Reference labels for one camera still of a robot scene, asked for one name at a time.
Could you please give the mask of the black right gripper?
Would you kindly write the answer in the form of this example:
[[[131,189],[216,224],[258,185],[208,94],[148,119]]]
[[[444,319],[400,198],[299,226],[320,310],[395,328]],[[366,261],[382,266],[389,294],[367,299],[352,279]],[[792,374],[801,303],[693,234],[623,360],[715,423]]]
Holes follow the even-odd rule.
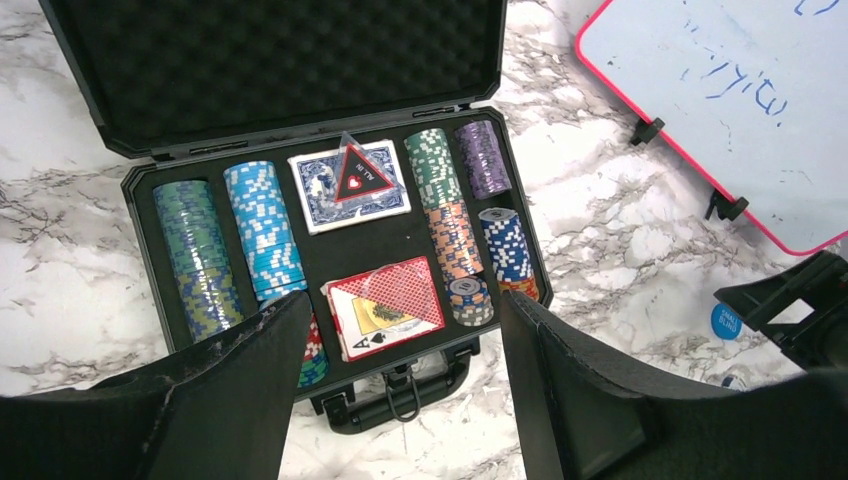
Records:
[[[804,370],[847,368],[847,260],[820,251],[763,280],[714,292],[748,329]]]

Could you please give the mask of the clear round dealer button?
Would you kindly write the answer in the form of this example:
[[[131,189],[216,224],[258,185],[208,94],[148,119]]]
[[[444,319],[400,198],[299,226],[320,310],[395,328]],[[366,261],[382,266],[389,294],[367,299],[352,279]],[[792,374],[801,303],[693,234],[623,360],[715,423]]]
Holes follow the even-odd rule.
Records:
[[[366,272],[361,284],[365,312],[379,329],[410,331],[432,315],[429,280],[427,267],[419,260]]]

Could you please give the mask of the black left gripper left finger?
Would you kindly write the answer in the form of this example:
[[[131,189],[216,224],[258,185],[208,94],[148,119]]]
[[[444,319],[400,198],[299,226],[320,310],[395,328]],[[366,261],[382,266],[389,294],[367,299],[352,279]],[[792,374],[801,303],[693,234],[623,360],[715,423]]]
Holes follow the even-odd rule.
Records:
[[[87,389],[1,401],[5,479],[274,479],[312,318],[293,293]]]

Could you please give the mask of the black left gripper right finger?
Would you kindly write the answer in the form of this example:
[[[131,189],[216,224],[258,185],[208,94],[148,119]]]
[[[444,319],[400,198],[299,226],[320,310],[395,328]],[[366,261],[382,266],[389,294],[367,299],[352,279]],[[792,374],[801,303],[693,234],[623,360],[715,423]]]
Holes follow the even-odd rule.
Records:
[[[735,391],[646,364],[520,292],[500,299],[531,479],[843,479],[847,374]]]

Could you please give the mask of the blue playing card deck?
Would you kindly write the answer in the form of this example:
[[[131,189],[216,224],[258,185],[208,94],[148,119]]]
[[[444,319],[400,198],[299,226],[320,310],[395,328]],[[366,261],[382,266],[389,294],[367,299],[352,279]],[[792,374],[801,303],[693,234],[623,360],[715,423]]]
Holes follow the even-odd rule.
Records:
[[[337,148],[288,164],[311,235],[412,210],[391,140],[360,144],[345,135]]]

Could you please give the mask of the blue small blind button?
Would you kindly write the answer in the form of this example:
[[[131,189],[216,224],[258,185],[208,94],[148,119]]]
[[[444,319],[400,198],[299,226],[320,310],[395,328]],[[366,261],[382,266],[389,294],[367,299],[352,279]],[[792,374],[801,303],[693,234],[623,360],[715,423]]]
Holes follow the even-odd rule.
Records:
[[[710,314],[713,333],[722,340],[736,340],[744,326],[743,320],[727,305],[716,304]]]

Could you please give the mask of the red playing card deck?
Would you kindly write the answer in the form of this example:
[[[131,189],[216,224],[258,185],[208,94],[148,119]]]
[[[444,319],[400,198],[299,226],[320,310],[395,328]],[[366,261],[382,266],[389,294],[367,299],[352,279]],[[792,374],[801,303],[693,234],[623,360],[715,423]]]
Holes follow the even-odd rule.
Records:
[[[329,281],[321,292],[347,363],[446,326],[424,256]]]

